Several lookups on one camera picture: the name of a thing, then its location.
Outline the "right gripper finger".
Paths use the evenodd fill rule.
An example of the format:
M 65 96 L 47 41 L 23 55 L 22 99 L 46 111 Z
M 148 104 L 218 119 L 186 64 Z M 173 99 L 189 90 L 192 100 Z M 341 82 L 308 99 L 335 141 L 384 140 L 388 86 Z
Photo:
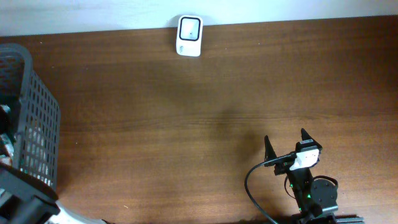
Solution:
M 264 144 L 265 144 L 264 161 L 266 162 L 264 164 L 264 166 L 270 167 L 270 166 L 274 165 L 274 160 L 277 159 L 277 156 L 275 154 L 275 151 L 272 147 L 272 144 L 270 142 L 268 135 L 265 135 L 265 137 L 264 137 Z
M 312 146 L 316 146 L 320 151 L 323 149 L 322 145 L 314 140 L 314 138 L 312 138 L 311 135 L 309 135 L 309 133 L 304 128 L 302 128 L 300 131 L 302 142 L 304 142 L 304 144 L 311 144 Z

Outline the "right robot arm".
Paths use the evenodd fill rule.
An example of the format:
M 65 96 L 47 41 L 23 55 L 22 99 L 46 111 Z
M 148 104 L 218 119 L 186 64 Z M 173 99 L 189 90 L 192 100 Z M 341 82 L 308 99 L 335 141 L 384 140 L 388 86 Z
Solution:
M 277 156 L 268 136 L 264 137 L 265 166 L 274 167 L 275 175 L 285 175 L 300 213 L 292 216 L 292 223 L 364 223 L 363 217 L 337 217 L 338 181 L 325 175 L 312 175 L 310 169 L 320 162 L 322 145 L 303 128 L 302 140 L 295 150 Z

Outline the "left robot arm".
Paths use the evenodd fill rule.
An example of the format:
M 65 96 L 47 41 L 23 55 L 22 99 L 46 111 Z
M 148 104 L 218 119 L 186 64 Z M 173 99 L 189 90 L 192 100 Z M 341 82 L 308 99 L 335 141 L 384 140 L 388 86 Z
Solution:
M 8 224 L 107 224 L 64 207 L 58 195 L 41 180 L 1 164 L 1 223 Z

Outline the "white barcode scanner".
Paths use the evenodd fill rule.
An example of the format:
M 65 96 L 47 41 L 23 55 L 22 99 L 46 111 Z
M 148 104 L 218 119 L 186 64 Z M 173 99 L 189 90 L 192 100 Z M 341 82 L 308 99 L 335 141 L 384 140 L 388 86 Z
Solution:
M 199 16 L 182 15 L 178 19 L 176 52 L 181 56 L 199 57 L 203 36 L 203 19 Z

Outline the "grey plastic mesh basket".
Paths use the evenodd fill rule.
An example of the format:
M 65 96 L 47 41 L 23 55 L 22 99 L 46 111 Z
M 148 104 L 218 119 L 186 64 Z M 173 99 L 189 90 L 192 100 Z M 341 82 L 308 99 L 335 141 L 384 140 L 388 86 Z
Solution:
M 57 187 L 61 111 L 30 52 L 1 44 L 1 164 Z

